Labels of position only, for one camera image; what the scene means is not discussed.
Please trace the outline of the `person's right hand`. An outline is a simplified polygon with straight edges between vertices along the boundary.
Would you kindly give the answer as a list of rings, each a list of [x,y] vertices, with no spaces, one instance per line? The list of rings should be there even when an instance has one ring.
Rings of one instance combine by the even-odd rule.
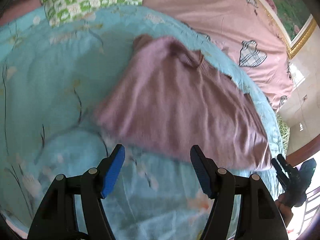
[[[278,199],[274,203],[277,206],[277,208],[283,218],[285,226],[288,227],[289,223],[291,222],[291,220],[293,218],[293,213],[292,213],[291,208],[284,204],[284,199],[285,199],[285,194],[282,193],[278,196]]]

